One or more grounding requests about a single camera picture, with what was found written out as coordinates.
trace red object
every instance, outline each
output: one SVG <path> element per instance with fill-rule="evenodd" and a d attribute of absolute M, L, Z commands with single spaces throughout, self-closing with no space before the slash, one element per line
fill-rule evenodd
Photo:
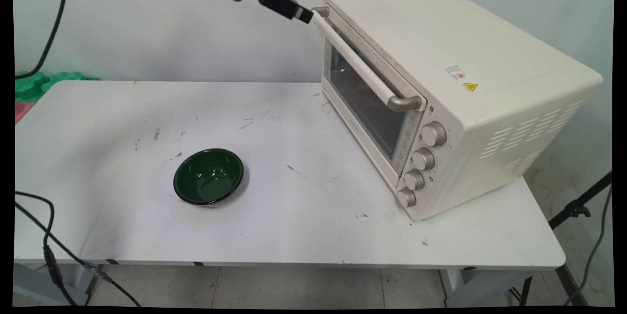
<path fill-rule="evenodd" d="M 22 119 L 22 117 L 29 111 L 35 104 L 33 102 L 15 102 L 15 124 Z"/>

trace oven door handle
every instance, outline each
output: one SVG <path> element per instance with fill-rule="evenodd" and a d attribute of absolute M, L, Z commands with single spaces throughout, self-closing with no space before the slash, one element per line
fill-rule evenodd
<path fill-rule="evenodd" d="M 374 91 L 378 98 L 394 112 L 407 112 L 417 109 L 422 104 L 419 96 L 401 99 L 379 78 L 366 63 L 351 49 L 350 46 L 336 33 L 321 15 L 328 16 L 329 9 L 326 6 L 313 8 L 313 23 L 322 31 L 323 35 L 340 52 L 344 59 L 351 64 L 353 69 L 361 76 L 363 81 Z"/>

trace toaster oven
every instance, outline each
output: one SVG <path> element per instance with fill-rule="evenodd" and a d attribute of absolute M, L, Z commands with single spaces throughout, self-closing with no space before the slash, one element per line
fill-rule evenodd
<path fill-rule="evenodd" d="M 323 3 L 323 93 L 414 220 L 521 176 L 602 82 L 468 0 Z"/>

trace table top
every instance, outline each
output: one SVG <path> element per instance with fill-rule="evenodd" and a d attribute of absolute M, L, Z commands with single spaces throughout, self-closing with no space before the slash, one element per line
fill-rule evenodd
<path fill-rule="evenodd" d="M 49 198 L 53 234 L 96 264 L 533 270 L 566 259 L 522 178 L 411 220 L 320 84 L 64 81 L 15 135 L 16 190 Z M 242 184 L 209 207 L 182 202 L 174 172 L 215 147 L 242 159 Z M 47 223 L 46 204 L 16 200 Z M 42 238 L 16 209 L 14 262 L 41 262 Z"/>

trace warning label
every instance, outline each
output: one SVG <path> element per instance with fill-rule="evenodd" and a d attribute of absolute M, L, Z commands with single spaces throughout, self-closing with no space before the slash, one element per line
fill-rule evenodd
<path fill-rule="evenodd" d="M 466 73 L 458 66 L 444 68 L 455 80 L 466 79 Z"/>
<path fill-rule="evenodd" d="M 470 82 L 464 82 L 464 86 L 466 87 L 466 89 L 474 91 L 477 86 L 479 86 L 479 84 L 470 84 Z"/>
<path fill-rule="evenodd" d="M 471 93 L 475 91 L 477 86 L 479 86 L 479 84 L 473 82 L 464 82 L 468 80 L 468 75 L 465 71 L 461 70 L 459 66 L 446 67 L 444 70 L 448 73 L 448 75 L 452 76 L 453 79 L 461 81 L 461 85 Z"/>

